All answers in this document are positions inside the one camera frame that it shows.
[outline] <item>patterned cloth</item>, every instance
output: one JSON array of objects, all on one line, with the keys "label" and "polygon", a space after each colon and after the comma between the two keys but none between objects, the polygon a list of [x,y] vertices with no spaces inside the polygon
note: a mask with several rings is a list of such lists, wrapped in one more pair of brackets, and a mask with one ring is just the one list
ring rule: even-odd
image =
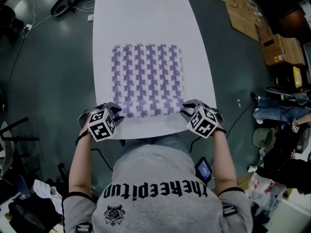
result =
[{"label": "patterned cloth", "polygon": [[113,100],[120,116],[179,113],[184,102],[181,50],[176,45],[115,46],[111,56]]}]

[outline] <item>black shoe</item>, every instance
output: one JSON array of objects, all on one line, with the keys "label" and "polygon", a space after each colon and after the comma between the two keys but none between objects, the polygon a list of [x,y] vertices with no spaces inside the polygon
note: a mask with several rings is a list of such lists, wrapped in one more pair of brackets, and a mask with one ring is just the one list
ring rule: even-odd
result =
[{"label": "black shoe", "polygon": [[258,102],[258,101],[259,101],[259,99],[258,99],[258,97],[256,96],[256,94],[253,93],[253,92],[251,92],[251,97],[252,97],[252,100],[253,100],[254,102]]}]

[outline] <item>tabletop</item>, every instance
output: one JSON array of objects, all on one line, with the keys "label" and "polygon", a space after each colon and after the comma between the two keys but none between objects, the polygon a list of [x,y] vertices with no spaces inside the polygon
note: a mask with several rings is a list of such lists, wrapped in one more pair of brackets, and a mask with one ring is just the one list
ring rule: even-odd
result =
[{"label": "tabletop", "polygon": [[[188,0],[96,0],[93,68],[96,102],[113,101],[111,51],[124,44],[176,44],[182,50],[185,99],[216,108],[204,43]],[[114,139],[137,139],[187,130],[180,114],[125,118]]]}]

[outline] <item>green floor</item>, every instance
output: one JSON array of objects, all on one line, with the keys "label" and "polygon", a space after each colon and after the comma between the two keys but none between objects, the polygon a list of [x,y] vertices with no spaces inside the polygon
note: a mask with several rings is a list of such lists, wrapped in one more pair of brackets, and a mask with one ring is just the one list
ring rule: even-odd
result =
[{"label": "green floor", "polygon": [[[50,14],[57,0],[36,0],[36,21]],[[189,0],[197,19],[207,51],[213,77],[217,107],[229,129],[251,102],[249,93],[262,91],[272,83],[264,65],[259,42],[231,28],[225,4],[220,0]],[[33,22],[33,0],[9,0],[19,19]],[[6,87],[8,112],[0,115],[12,123],[29,117],[30,123],[13,134],[38,135],[39,143],[18,144],[18,151],[29,152],[30,169],[41,168],[39,177],[59,177],[57,165],[65,164],[69,173],[79,133],[77,119],[80,113],[96,105],[92,66],[92,22],[88,13],[68,12],[58,18],[49,18],[26,38],[13,76]],[[5,37],[0,40],[0,84],[8,80],[18,50],[20,38],[10,45]],[[238,121],[229,138],[229,146],[238,176],[246,173],[248,165],[258,158],[257,148],[251,143],[256,125],[252,106]],[[190,146],[196,135],[180,134]],[[99,147],[113,165],[121,152],[118,141],[107,140]],[[212,160],[212,140],[195,143],[192,157],[197,162],[202,156]],[[109,183],[111,171],[97,152],[92,154],[93,180],[97,192]]]}]

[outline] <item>jeans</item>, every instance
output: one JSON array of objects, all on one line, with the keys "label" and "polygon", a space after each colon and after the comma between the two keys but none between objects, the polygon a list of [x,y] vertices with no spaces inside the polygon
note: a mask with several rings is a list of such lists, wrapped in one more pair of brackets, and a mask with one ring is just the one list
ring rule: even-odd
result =
[{"label": "jeans", "polygon": [[180,137],[178,136],[178,134],[169,134],[169,135],[145,138],[145,139],[139,139],[139,140],[136,140],[136,139],[127,140],[123,147],[123,152],[121,156],[128,154],[129,152],[137,148],[140,148],[142,146],[148,145],[148,144],[170,147],[170,148],[182,151],[186,153],[187,155],[190,155],[189,150],[186,148],[185,144],[180,140]]},{"label": "jeans", "polygon": [[258,101],[259,110],[253,113],[253,117],[257,120],[277,120],[291,122],[293,119],[300,119],[311,113],[310,110],[302,108],[291,101],[277,101],[269,98],[260,98]]}]

